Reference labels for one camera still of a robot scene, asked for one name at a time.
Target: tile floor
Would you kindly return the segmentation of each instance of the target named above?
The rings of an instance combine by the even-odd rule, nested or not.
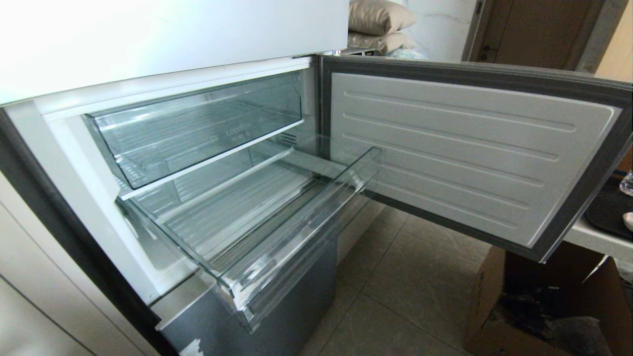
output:
[[[299,356],[470,355],[470,292],[489,244],[386,207],[341,262]]]

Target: pillow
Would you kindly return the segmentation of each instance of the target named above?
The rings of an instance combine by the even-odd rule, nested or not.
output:
[[[388,0],[351,0],[349,29],[364,34],[383,36],[415,23],[415,15],[402,5]]]
[[[409,35],[402,32],[385,36],[372,36],[352,31],[348,32],[348,46],[375,48],[380,55],[389,53],[397,48],[415,47]]]

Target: black tray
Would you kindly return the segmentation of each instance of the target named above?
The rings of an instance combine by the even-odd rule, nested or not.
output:
[[[585,218],[599,230],[633,241],[633,232],[627,229],[622,219],[625,213],[633,212],[633,196],[621,192],[621,181],[609,178],[585,211]]]

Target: transparent drawer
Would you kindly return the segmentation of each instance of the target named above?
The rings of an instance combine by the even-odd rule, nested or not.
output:
[[[333,146],[336,161],[316,156]],[[365,189],[379,160],[377,148],[324,137],[272,139],[121,204],[214,276],[222,299],[254,330],[327,247],[318,232]]]
[[[300,74],[285,73],[84,115],[132,189],[301,121]]]

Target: freezer door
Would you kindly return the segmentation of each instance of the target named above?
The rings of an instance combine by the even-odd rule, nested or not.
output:
[[[322,134],[383,150],[378,200],[540,262],[631,142],[630,83],[357,56],[321,76]]]

